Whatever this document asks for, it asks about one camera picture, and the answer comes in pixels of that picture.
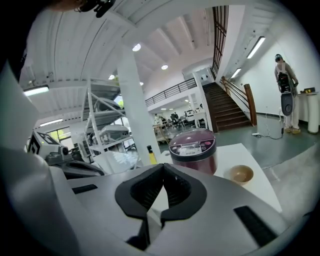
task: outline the balcony railing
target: balcony railing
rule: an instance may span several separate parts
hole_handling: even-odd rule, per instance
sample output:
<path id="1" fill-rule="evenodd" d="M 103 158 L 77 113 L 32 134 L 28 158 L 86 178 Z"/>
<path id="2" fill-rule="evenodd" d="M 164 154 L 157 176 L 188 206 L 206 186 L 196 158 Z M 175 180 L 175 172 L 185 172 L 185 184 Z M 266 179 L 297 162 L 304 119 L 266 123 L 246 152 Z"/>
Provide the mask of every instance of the balcony railing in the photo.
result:
<path id="1" fill-rule="evenodd" d="M 186 91 L 186 90 L 189 90 L 191 88 L 194 88 L 194 87 L 197 87 L 197 84 L 196 84 L 196 81 L 194 78 L 191 78 L 187 81 L 184 81 L 182 83 L 179 83 L 175 86 L 172 86 L 170 87 L 169 89 L 166 89 L 160 93 L 158 93 L 157 95 L 151 97 L 151 98 L 148 98 L 146 101 L 145 101 L 145 104 L 147 107 L 153 105 L 153 104 L 156 104 L 160 101 L 163 101 L 164 99 L 167 99 L 173 95 L 176 95 L 176 94 L 179 94 L 183 91 Z"/>
<path id="2" fill-rule="evenodd" d="M 216 79 L 222 59 L 222 54 L 224 53 L 225 48 L 229 6 L 216 6 L 212 9 L 214 22 L 214 53 L 212 63 L 212 75 L 213 78 Z"/>

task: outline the backpack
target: backpack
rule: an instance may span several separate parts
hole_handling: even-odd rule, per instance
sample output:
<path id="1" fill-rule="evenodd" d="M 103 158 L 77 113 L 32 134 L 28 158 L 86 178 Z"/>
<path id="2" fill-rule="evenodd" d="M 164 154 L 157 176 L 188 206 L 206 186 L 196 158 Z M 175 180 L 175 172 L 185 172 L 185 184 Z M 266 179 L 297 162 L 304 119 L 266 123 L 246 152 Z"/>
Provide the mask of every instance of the backpack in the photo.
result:
<path id="1" fill-rule="evenodd" d="M 286 71 L 285 63 L 282 63 L 281 70 L 276 66 L 276 70 L 278 71 L 278 84 L 281 90 L 281 93 L 289 93 L 291 91 L 289 75 Z"/>

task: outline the rice cooker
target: rice cooker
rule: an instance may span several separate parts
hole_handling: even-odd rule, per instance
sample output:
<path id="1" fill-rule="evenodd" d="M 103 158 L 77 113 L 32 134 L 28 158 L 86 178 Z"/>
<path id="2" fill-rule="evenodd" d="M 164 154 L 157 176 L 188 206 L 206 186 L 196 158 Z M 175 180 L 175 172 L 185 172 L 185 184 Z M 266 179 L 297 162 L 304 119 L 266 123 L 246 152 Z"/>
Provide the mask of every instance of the rice cooker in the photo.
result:
<path id="1" fill-rule="evenodd" d="M 213 175 L 217 170 L 217 146 L 214 133 L 205 128 L 187 130 L 169 144 L 175 165 Z"/>

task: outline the rice cooker lid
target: rice cooker lid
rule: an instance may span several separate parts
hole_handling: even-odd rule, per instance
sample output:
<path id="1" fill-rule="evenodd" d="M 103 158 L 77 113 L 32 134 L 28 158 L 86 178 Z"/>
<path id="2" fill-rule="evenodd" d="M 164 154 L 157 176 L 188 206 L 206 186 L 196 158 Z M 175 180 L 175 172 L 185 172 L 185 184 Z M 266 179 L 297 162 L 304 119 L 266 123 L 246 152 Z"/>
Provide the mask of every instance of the rice cooker lid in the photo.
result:
<path id="1" fill-rule="evenodd" d="M 169 144 L 171 158 L 179 162 L 200 161 L 211 157 L 216 150 L 216 137 L 205 128 L 184 131 Z"/>

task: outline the staircase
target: staircase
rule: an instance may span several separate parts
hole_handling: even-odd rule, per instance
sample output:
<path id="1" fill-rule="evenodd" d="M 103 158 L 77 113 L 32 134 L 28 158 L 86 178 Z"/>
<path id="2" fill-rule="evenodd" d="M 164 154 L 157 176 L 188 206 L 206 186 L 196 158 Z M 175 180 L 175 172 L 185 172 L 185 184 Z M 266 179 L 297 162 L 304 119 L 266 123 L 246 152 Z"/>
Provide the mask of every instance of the staircase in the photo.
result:
<path id="1" fill-rule="evenodd" d="M 213 82 L 202 88 L 205 94 L 209 94 L 212 101 L 218 131 L 252 126 L 241 108 L 218 84 Z"/>

